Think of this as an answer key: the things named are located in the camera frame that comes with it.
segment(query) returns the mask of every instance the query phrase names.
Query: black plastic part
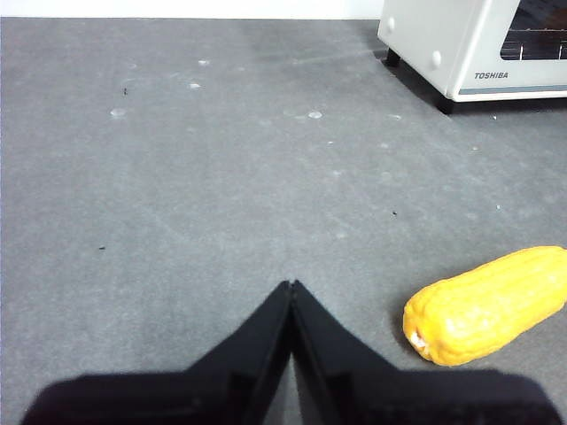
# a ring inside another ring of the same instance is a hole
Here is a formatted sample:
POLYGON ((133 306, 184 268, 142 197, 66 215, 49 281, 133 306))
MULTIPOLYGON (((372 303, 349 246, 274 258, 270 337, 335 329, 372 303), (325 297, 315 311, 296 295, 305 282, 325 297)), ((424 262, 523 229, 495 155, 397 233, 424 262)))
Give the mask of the black plastic part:
POLYGON ((300 282, 282 282, 186 372, 57 383, 23 424, 261 424, 291 353, 325 424, 561 423, 540 386, 522 376, 397 370, 300 282))
POLYGON ((454 101, 447 99, 443 95, 439 95, 439 99, 437 101, 437 109, 439 109, 445 115, 451 115, 454 111, 454 101))
POLYGON ((400 55, 392 49, 388 49, 388 56, 386 56, 386 61, 384 63, 386 66, 394 68, 400 64, 400 55))
POLYGON ((261 424, 290 358, 289 283, 186 372, 85 376, 44 390, 24 425, 261 424))

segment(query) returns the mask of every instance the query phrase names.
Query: toaster oven window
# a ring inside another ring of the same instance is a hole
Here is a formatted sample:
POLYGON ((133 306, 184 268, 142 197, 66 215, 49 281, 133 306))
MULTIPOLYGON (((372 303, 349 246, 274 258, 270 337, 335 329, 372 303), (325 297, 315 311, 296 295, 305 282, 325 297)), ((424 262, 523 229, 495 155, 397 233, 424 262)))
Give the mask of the toaster oven window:
POLYGON ((567 0, 521 0, 500 56, 504 60, 567 59, 567 0))

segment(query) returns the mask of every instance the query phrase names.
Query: toaster oven knob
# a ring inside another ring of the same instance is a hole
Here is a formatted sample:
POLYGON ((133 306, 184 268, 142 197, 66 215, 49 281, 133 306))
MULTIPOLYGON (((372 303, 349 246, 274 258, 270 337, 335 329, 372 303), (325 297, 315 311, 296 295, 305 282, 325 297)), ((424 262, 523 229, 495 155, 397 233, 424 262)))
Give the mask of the toaster oven knob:
POLYGON ((393 30, 396 29, 396 20, 393 17, 388 18, 388 33, 393 33, 393 30))
POLYGON ((441 66, 441 52, 435 50, 431 55, 431 62, 433 63, 433 68, 438 69, 441 66))

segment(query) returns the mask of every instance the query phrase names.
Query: toaster oven door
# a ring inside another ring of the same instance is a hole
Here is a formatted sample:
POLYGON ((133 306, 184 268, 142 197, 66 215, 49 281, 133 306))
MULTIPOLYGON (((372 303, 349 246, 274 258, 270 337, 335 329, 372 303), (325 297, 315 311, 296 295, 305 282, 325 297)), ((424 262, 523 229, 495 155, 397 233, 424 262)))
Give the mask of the toaster oven door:
POLYGON ((521 0, 500 55, 504 60, 567 59, 567 0, 521 0))
POLYGON ((567 97, 567 0, 494 0, 476 29, 448 98, 567 97))

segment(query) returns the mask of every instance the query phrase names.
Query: toshiba logo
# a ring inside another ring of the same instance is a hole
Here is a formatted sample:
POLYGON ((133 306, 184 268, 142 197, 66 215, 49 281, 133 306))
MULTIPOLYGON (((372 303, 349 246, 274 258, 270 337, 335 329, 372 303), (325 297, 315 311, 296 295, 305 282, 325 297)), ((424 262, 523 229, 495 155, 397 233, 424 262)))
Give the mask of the toshiba logo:
POLYGON ((475 73, 475 80, 487 78, 508 78, 508 73, 475 73))

